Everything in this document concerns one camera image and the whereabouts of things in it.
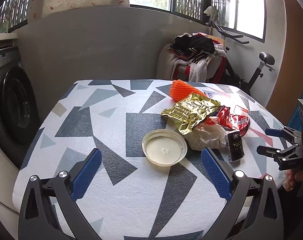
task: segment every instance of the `gold packaging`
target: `gold packaging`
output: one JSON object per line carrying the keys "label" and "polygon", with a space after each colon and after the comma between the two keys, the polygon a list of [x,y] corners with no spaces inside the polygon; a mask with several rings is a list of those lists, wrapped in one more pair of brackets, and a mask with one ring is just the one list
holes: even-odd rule
{"label": "gold packaging", "polygon": [[168,115],[175,122],[181,134],[187,134],[192,132],[193,128],[209,114],[215,112],[219,106],[218,101],[191,93],[172,108],[164,109],[160,115]]}

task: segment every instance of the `round white lid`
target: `round white lid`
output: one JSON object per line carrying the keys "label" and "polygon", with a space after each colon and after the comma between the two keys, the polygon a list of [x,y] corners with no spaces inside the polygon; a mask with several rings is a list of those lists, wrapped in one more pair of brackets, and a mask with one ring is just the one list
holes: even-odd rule
{"label": "round white lid", "polygon": [[187,153],[187,144],[183,137],[166,129],[154,130],[145,135],[142,147],[148,160],[159,166],[174,165]]}

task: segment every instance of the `patterned tablecloth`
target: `patterned tablecloth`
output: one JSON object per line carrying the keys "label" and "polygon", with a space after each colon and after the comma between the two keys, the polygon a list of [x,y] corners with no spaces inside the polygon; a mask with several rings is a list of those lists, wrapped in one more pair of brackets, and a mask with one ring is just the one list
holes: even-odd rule
{"label": "patterned tablecloth", "polygon": [[[69,171],[96,147],[103,154],[103,163],[77,204],[102,239],[200,239],[226,203],[209,181],[200,153],[189,149],[180,163],[159,167],[146,159],[141,145],[152,130],[175,130],[160,116],[174,104],[169,96],[171,83],[83,80],[73,84],[32,142],[15,183],[14,205],[20,209],[31,175],[43,179]],[[249,110],[251,125],[242,139],[245,157],[231,166],[249,177],[269,173],[280,186],[284,173],[273,159],[258,155],[256,148],[287,147],[284,140],[264,134],[266,128],[283,125],[236,87],[191,85],[231,109],[239,105]],[[228,161],[224,153],[222,158]],[[72,236],[56,199],[51,201],[63,231]],[[245,202],[242,216],[249,203]]]}

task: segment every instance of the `washing machine door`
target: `washing machine door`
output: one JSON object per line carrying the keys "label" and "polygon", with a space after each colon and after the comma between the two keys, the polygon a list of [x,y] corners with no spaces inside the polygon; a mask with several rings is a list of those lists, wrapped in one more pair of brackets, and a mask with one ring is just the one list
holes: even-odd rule
{"label": "washing machine door", "polygon": [[4,76],[0,87],[0,112],[13,139],[21,144],[33,140],[40,123],[36,100],[25,71],[18,66]]}

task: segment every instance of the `orange foam net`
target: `orange foam net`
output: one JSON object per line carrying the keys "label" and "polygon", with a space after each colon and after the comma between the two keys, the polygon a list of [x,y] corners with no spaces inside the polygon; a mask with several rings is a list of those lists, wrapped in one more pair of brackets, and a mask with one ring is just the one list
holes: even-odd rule
{"label": "orange foam net", "polygon": [[199,95],[206,96],[202,91],[188,85],[186,82],[179,80],[174,80],[172,86],[170,87],[169,95],[175,101],[178,102],[190,95],[190,93],[196,93]]}

